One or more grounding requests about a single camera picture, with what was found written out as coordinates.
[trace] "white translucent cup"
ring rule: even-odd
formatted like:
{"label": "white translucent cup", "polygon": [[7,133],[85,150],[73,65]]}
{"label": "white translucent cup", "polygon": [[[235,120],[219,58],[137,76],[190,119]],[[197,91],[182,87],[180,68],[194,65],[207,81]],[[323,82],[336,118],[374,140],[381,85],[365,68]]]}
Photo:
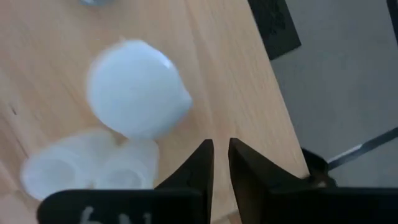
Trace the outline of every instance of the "white translucent cup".
{"label": "white translucent cup", "polygon": [[100,128],[61,139],[25,161],[22,185],[37,200],[61,190],[86,189],[116,147],[112,134]]}
{"label": "white translucent cup", "polygon": [[152,140],[127,140],[98,172],[95,189],[153,189],[159,148]]}
{"label": "white translucent cup", "polygon": [[92,64],[87,100],[97,118],[133,139],[156,139],[192,107],[175,65],[141,40],[105,50]]}

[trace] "light wood surface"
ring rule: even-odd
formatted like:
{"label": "light wood surface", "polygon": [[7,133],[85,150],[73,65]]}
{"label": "light wood surface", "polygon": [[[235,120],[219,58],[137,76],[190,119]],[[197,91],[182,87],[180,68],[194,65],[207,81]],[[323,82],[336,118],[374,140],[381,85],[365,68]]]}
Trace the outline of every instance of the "light wood surface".
{"label": "light wood surface", "polygon": [[308,173],[246,0],[115,0],[103,7],[77,0],[3,0],[0,30],[0,194],[15,211],[31,212],[37,205],[20,197],[21,162],[100,123],[85,101],[86,72],[121,37],[143,39],[166,54],[193,97],[188,116],[158,140],[159,182],[212,138],[215,220],[236,209],[230,137],[296,176]]}

